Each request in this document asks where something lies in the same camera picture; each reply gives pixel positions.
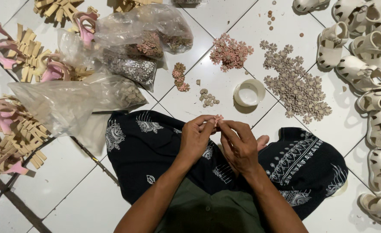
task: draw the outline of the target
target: black cable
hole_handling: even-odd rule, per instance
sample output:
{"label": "black cable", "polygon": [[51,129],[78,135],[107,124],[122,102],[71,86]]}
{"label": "black cable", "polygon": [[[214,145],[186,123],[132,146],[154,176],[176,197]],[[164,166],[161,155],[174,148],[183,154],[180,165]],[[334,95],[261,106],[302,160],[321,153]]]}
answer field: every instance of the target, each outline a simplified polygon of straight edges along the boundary
{"label": "black cable", "polygon": [[[47,146],[48,144],[50,144],[53,140],[55,140],[57,138],[55,137],[52,137],[50,138],[47,142],[43,143],[41,146],[39,146],[38,148],[36,148],[34,151],[32,151],[32,153],[28,156],[28,158],[26,158],[23,163],[22,163],[22,167],[26,167],[26,165],[29,163],[29,161],[32,159],[32,157],[35,155],[35,153],[37,151],[39,151],[40,149],[42,149],[43,147]],[[11,188],[9,187],[16,179],[17,177],[19,176],[19,173],[15,173],[13,174],[12,178],[6,183],[6,188],[4,188],[3,190],[1,190],[0,192],[0,198],[1,196],[9,191]]]}

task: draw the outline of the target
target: person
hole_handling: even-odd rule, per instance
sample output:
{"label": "person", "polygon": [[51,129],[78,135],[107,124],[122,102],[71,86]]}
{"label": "person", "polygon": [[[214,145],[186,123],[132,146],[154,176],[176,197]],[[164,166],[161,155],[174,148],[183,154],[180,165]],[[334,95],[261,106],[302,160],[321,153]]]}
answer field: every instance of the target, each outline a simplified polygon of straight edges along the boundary
{"label": "person", "polygon": [[[112,126],[114,126],[114,122],[109,123],[109,127]],[[215,127],[213,115],[201,115],[184,124],[181,131],[180,149],[174,161],[154,183],[151,182],[150,188],[132,204],[131,208],[116,226],[114,233],[155,232],[163,217],[174,217],[175,215],[167,215],[166,213],[169,205],[171,205],[172,199],[176,198],[177,195],[180,196],[188,193],[186,191],[177,194],[179,192],[178,188],[185,183],[184,178],[192,166],[201,159],[208,146],[210,135],[216,132],[221,134],[224,157],[235,175],[245,178],[252,189],[252,195],[255,199],[250,201],[258,205],[260,212],[265,217],[267,228],[276,233],[306,233],[307,229],[301,219],[270,181],[263,167],[258,163],[258,152],[267,146],[269,137],[263,135],[256,140],[249,125],[237,121],[219,120],[217,127]],[[226,195],[227,193],[221,196],[220,200],[226,199]],[[189,201],[184,201],[181,205],[197,206],[198,201],[198,199],[191,198]],[[189,209],[183,208],[178,213],[186,215],[187,210]],[[198,219],[198,214],[188,214],[184,220],[181,220],[183,222],[172,221],[174,224],[182,226],[180,230],[176,229],[172,232],[194,232],[195,228],[199,228],[199,232],[251,232],[244,230],[244,224],[238,225],[235,223],[235,220],[240,219],[242,214],[237,214],[238,212],[233,211],[229,206],[226,209],[223,208],[223,210],[222,212],[230,213],[231,216],[201,220],[200,218]],[[258,216],[252,214],[249,214],[249,216],[258,218]],[[226,226],[232,224],[234,224],[234,228]],[[256,229],[259,232],[264,232],[261,227]]]}

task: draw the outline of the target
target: foot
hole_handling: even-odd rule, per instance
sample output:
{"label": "foot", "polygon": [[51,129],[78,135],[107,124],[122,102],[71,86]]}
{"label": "foot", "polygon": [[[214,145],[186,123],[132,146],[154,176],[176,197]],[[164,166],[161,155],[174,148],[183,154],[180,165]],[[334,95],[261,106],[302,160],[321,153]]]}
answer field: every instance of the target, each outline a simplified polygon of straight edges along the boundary
{"label": "foot", "polygon": [[270,141],[270,137],[268,135],[262,135],[257,139],[257,150],[260,151],[267,146],[268,141]]}

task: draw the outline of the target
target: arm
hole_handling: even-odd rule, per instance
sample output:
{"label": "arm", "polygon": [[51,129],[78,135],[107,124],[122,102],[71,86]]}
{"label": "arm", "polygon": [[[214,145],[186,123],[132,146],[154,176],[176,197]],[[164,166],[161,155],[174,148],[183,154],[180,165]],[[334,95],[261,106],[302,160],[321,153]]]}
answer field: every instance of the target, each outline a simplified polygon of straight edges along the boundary
{"label": "arm", "polygon": [[202,115],[183,126],[179,154],[172,166],[131,206],[114,233],[146,233],[156,229],[179,184],[205,151],[214,129],[213,119],[214,116]]}
{"label": "arm", "polygon": [[257,141],[249,125],[219,121],[221,143],[228,161],[242,174],[254,190],[273,232],[307,233],[302,221],[286,202],[258,163]]}

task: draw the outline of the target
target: finger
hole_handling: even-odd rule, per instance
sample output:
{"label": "finger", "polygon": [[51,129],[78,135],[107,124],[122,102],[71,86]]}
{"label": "finger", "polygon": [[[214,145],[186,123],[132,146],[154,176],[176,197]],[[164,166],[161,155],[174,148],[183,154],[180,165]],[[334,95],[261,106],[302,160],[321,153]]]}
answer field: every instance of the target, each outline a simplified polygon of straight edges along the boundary
{"label": "finger", "polygon": [[243,142],[246,143],[255,140],[255,137],[252,134],[251,128],[248,124],[239,121],[225,121],[225,124],[227,124],[229,128],[235,130]]}
{"label": "finger", "polygon": [[241,139],[238,137],[238,135],[236,135],[235,132],[229,128],[226,121],[219,120],[218,125],[222,133],[231,141],[232,145],[240,146],[243,143]]}
{"label": "finger", "polygon": [[[205,125],[206,125],[206,123],[203,123],[201,126],[199,126],[199,133],[201,133],[203,131],[203,128],[205,127]],[[216,127],[214,127],[211,134],[214,134],[217,131],[218,131],[218,129]]]}
{"label": "finger", "polygon": [[214,115],[201,115],[201,116],[198,116],[195,119],[191,120],[190,122],[195,123],[195,124],[200,126],[204,122],[206,122],[210,119],[215,119],[215,116]]}
{"label": "finger", "polygon": [[234,153],[232,152],[232,145],[231,142],[226,138],[224,133],[221,133],[221,144],[224,148],[225,157],[227,157],[228,160],[232,160],[234,158]]}
{"label": "finger", "polygon": [[215,128],[215,120],[210,119],[208,122],[206,122],[205,126],[203,127],[203,130],[201,132],[200,138],[202,140],[206,140],[206,143],[209,140],[209,136],[212,133],[212,130]]}

